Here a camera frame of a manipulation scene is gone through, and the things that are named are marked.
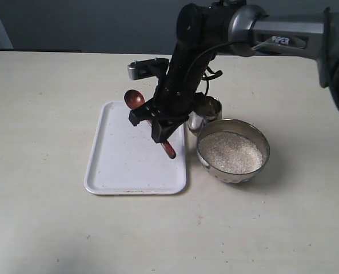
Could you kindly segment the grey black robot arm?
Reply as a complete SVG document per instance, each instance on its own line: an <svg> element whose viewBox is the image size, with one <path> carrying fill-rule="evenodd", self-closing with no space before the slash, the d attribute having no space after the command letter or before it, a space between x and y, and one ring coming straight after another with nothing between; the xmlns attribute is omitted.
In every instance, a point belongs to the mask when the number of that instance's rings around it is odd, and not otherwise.
<svg viewBox="0 0 339 274"><path fill-rule="evenodd" d="M133 80L157 77L154 95L132 110L133 125L151 120L151 137L166 141L185 123L203 94L197 88L219 53L250 57L255 53L315 60L319 83L328 88L339 110L339 12L268 15L245 1L218 1L208 7L184 6L177 18L177 43L170 59L133 62Z"/></svg>

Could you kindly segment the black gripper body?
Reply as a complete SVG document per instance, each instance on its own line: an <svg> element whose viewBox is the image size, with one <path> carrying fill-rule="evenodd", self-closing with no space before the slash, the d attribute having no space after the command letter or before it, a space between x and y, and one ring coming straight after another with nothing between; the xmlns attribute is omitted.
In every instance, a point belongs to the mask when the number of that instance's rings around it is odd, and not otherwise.
<svg viewBox="0 0 339 274"><path fill-rule="evenodd" d="M186 49L176 44L169 69L153 96L155 108L169 117L187 114L213 55L214 50Z"/></svg>

